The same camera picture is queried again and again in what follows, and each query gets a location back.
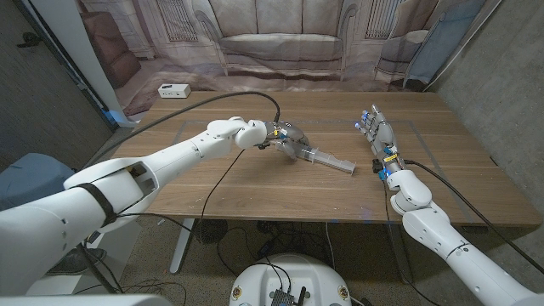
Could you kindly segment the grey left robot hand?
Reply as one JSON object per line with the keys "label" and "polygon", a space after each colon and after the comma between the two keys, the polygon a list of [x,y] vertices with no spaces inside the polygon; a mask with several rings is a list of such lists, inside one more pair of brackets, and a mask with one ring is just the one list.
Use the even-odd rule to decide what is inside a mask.
{"label": "grey left robot hand", "polygon": [[266,122],[267,134],[265,141],[258,144],[260,150],[264,150],[272,144],[277,150],[282,151],[293,161],[296,161],[297,151],[300,146],[309,146],[309,140],[304,132],[289,122]]}

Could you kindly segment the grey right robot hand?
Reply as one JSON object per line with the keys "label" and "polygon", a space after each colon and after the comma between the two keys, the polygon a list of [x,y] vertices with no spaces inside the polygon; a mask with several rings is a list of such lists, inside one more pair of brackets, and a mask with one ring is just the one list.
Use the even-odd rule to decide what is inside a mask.
{"label": "grey right robot hand", "polygon": [[382,181],[404,169],[405,164],[400,157],[394,131],[376,105],[363,111],[361,120],[355,127],[370,143],[371,151],[376,157],[372,162],[372,171]]}

